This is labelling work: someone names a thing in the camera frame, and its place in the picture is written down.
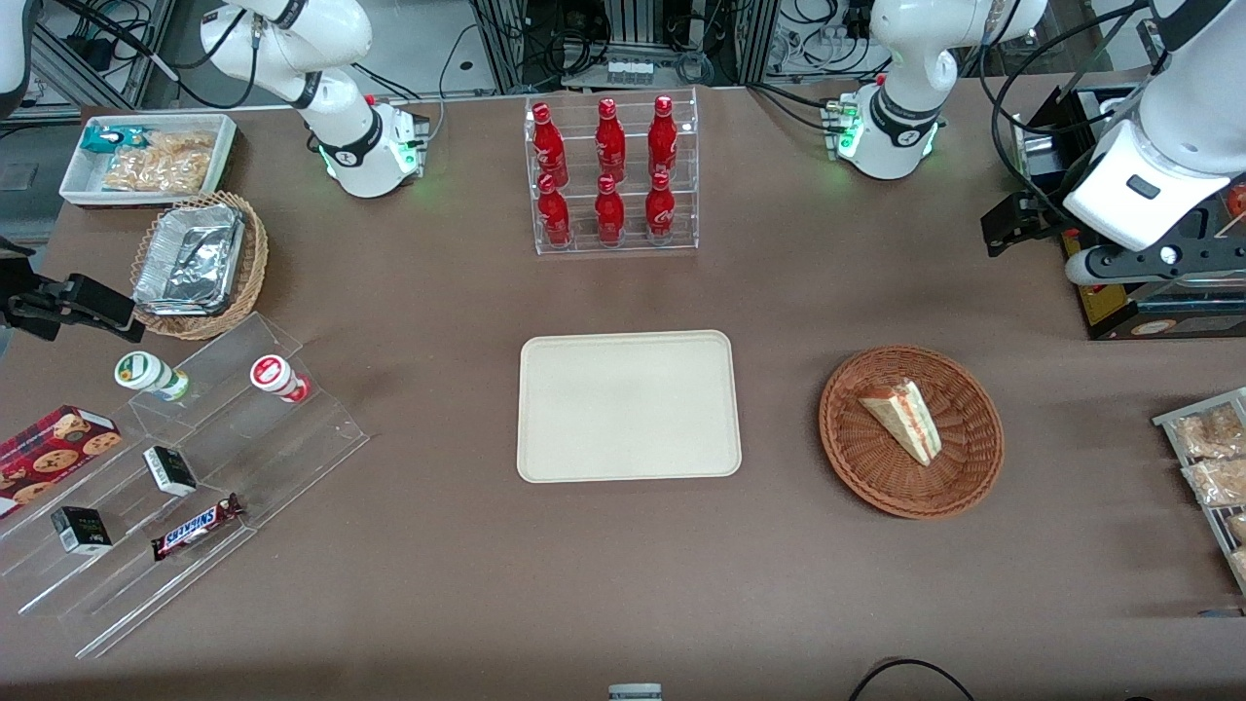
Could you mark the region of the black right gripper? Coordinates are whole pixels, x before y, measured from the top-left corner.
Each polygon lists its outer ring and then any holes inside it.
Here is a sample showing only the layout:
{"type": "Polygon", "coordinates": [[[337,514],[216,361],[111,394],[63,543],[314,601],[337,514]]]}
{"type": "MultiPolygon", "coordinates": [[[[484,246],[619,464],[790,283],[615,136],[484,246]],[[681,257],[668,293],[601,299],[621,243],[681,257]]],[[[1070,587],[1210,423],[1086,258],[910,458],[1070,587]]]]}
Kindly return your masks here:
{"type": "Polygon", "coordinates": [[[67,281],[37,275],[1,278],[2,327],[45,341],[54,341],[62,325],[77,324],[138,345],[146,325],[135,313],[132,299],[90,276],[70,275],[67,281]]]}

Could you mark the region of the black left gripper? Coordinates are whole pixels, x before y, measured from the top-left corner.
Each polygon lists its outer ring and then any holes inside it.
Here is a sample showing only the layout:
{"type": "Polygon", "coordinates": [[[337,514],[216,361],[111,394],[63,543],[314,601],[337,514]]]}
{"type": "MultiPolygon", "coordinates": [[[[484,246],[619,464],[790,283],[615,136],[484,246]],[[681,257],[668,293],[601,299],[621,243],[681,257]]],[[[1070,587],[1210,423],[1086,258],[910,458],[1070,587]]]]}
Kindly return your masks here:
{"type": "MultiPolygon", "coordinates": [[[[1211,237],[1242,237],[1244,200],[1202,200],[1174,227],[1177,242],[1211,237]]],[[[1006,195],[981,217],[981,237],[991,258],[1002,256],[1022,242],[1045,240],[1064,234],[1064,220],[1029,192],[1006,195]]]]}

